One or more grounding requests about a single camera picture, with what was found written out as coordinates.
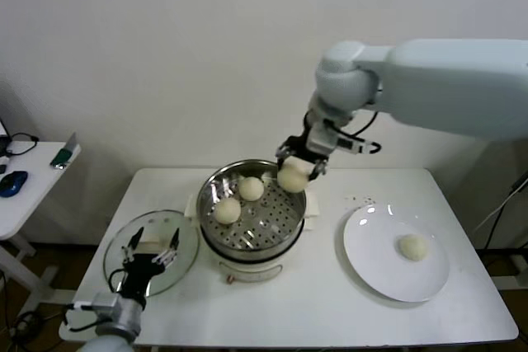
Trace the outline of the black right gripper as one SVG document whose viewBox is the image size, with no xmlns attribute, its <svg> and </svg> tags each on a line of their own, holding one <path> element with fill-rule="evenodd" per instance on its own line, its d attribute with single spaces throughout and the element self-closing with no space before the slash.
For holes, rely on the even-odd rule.
<svg viewBox="0 0 528 352">
<path fill-rule="evenodd" d="M 327 172 L 328 155 L 316 153 L 307 147 L 307 136 L 289 136 L 276 150 L 277 168 L 281 169 L 285 160 L 289 157 L 297 157 L 306 162 L 315 162 L 309 174 L 309 181 L 315 181 L 319 176 Z"/>
</svg>

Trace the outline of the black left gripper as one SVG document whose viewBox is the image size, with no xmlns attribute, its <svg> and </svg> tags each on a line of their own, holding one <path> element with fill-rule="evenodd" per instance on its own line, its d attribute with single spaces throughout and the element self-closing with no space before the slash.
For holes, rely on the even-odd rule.
<svg viewBox="0 0 528 352">
<path fill-rule="evenodd" d="M 179 247 L 180 228 L 178 228 L 169 242 L 169 247 L 157 256 L 154 254 L 134 254 L 144 233 L 144 227 L 129 239 L 126 246 L 121 247 L 123 254 L 123 269 L 126 276 L 119 294 L 123 298 L 141 299 L 146 297 L 151 279 L 164 272 L 177 256 Z"/>
</svg>

